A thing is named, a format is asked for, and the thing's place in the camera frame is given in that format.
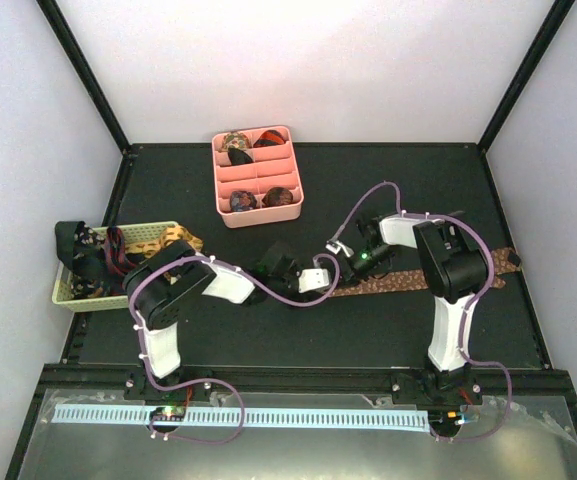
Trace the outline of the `brown floral necktie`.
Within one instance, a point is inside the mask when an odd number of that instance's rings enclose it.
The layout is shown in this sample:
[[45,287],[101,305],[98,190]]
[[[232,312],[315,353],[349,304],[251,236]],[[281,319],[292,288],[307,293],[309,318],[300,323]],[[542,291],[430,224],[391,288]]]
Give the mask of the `brown floral necktie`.
[[[495,272],[492,287],[494,289],[502,289],[506,285],[503,276],[519,272],[522,268],[522,260],[511,247],[493,250],[491,256]],[[415,292],[427,289],[428,285],[424,279],[423,272],[418,269],[396,271],[387,273],[383,278],[362,280],[357,286],[336,289],[332,297]]]

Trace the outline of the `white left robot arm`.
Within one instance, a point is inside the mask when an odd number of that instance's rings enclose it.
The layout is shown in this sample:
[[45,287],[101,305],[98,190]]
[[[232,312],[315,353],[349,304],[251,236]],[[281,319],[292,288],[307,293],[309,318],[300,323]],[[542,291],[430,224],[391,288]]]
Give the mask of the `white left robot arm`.
[[182,388],[177,324],[183,308],[205,298],[249,306],[268,298],[290,306],[304,303],[299,294],[298,267],[285,255],[268,252],[253,270],[224,266],[174,240],[126,275],[123,288],[136,317],[142,354],[150,371],[147,386],[161,399]]

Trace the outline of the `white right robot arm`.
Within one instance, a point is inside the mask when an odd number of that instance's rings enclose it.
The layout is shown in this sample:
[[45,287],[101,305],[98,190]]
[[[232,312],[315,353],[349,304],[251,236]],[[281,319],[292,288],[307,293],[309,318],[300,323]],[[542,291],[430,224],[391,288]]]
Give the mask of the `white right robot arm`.
[[434,326],[427,357],[435,367],[422,379],[425,396],[444,403],[459,390],[453,371],[470,362],[472,317],[482,295],[492,286],[494,262],[484,240],[464,221],[434,214],[381,216],[359,227],[366,245],[355,251],[339,240],[326,248],[340,254],[354,278],[367,276],[396,247],[417,251],[423,279],[434,296]]

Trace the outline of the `dark brown rolled tie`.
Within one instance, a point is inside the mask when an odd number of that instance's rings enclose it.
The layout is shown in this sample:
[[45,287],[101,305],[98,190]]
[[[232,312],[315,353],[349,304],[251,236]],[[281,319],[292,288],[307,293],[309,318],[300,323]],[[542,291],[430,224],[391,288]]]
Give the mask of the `dark brown rolled tie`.
[[262,205],[265,208],[280,207],[290,205],[294,202],[293,193],[285,187],[272,187],[262,198]]

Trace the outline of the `blue patterned rolled tie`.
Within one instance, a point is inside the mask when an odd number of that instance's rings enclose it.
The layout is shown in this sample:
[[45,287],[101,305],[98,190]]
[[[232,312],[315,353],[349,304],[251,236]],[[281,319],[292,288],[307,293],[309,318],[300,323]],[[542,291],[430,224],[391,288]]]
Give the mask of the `blue patterned rolled tie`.
[[235,190],[230,194],[229,205],[233,213],[251,211],[257,208],[257,199],[250,191]]

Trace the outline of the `pink divided organizer box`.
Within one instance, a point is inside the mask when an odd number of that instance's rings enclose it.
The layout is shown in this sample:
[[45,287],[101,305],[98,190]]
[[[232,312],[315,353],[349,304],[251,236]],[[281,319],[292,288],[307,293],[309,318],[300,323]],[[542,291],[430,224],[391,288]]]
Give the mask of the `pink divided organizer box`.
[[[269,129],[278,130],[286,139],[286,143],[279,146],[254,148],[253,144],[260,134]],[[248,150],[254,162],[242,166],[230,165],[227,152],[220,150],[223,136],[230,131],[218,133],[212,138],[215,204],[217,213],[221,216],[225,226],[237,229],[297,219],[301,214],[304,191],[289,128],[275,125],[231,131],[242,131],[249,137],[251,148]],[[294,202],[290,205],[265,208],[262,205],[262,198],[272,187],[288,188],[294,195]],[[230,209],[229,197],[235,190],[252,192],[257,199],[257,208],[233,213]]]

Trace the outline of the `black orange rolled tie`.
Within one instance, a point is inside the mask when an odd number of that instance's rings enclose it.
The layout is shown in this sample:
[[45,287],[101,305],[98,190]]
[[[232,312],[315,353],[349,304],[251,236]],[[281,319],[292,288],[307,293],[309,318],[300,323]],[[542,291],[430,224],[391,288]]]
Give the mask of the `black orange rolled tie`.
[[286,139],[284,136],[276,129],[269,129],[263,131],[257,140],[254,142],[254,148],[265,148],[272,146],[284,145]]

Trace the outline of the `floral rolled tie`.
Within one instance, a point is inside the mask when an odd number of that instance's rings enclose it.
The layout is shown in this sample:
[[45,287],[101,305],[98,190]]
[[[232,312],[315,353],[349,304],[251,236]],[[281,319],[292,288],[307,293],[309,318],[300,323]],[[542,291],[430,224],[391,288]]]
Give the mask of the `floral rolled tie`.
[[230,131],[222,138],[220,150],[227,152],[230,149],[248,150],[251,148],[249,137],[242,131]]

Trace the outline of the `dark striped tie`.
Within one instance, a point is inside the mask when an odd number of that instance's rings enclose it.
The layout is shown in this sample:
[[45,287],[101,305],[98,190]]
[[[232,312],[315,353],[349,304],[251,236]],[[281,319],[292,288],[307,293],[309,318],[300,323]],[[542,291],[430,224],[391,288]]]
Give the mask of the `dark striped tie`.
[[125,277],[136,267],[126,253],[123,231],[117,226],[107,228],[103,251],[107,269],[113,275]]

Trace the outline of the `black patterned tie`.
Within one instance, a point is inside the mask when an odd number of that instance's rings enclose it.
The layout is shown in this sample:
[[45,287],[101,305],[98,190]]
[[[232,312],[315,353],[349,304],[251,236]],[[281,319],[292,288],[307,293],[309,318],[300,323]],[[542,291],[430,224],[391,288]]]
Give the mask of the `black patterned tie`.
[[72,275],[73,298],[111,296],[116,281],[106,263],[105,240],[84,221],[59,221],[54,233],[57,257]]

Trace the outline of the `light green plastic basket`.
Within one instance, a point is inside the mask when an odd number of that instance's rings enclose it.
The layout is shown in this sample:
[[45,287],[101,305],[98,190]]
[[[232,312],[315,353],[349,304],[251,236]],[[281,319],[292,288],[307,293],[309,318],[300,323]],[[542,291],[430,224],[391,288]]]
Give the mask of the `light green plastic basket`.
[[[129,224],[129,225],[119,225],[119,227],[124,234],[125,243],[151,241],[159,237],[166,227],[177,226],[178,223],[174,221],[165,222],[154,222],[154,223],[142,223],[142,224]],[[106,237],[106,230],[108,227],[91,227],[95,232],[97,232],[104,240]],[[145,260],[142,255],[130,255],[128,257],[135,263],[138,264],[140,261]],[[97,312],[97,311],[107,311],[107,310],[117,310],[124,309],[127,307],[127,297],[121,289],[121,281],[123,277],[118,277],[111,274],[115,281],[116,287],[114,293],[108,297],[93,298],[93,299],[83,299],[75,300],[71,293],[71,273],[66,269],[66,267],[60,262],[58,263],[57,276],[54,283],[52,291],[52,302],[57,305],[64,307],[74,313],[87,313],[87,312]]]

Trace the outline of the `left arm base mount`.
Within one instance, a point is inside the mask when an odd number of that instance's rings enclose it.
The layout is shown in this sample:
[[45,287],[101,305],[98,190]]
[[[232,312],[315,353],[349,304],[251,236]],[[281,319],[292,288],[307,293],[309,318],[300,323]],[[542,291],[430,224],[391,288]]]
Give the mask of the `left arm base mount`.
[[123,399],[149,407],[146,425],[161,434],[175,432],[193,406],[207,406],[214,385],[203,381],[183,388],[160,390],[155,388],[141,371],[131,373],[125,383]]

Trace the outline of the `black corner frame post right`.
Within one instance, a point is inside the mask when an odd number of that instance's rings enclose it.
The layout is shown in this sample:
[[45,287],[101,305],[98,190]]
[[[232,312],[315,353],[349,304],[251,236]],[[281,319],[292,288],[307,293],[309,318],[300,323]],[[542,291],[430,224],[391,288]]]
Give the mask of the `black corner frame post right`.
[[483,154],[490,150],[575,3],[575,0],[555,0],[550,6],[477,143]]

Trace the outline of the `black corner frame post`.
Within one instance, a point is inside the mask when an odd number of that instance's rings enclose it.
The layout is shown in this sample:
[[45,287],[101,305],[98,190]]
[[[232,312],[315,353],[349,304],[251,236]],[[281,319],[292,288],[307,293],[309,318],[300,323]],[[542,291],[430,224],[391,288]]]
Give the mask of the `black corner frame post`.
[[130,150],[131,144],[58,2],[55,0],[37,0],[36,3],[94,104],[114,143],[122,154],[126,154]]
[[575,0],[555,0],[550,6],[477,143],[483,154],[490,150],[575,3]]

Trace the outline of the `black corner frame post left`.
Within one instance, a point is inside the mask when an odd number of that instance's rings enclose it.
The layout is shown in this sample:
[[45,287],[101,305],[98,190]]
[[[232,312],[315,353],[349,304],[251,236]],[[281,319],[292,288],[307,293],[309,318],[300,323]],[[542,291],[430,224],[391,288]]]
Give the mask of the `black corner frame post left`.
[[114,143],[122,154],[126,154],[130,150],[131,144],[58,2],[55,0],[37,0],[36,3],[94,104]]

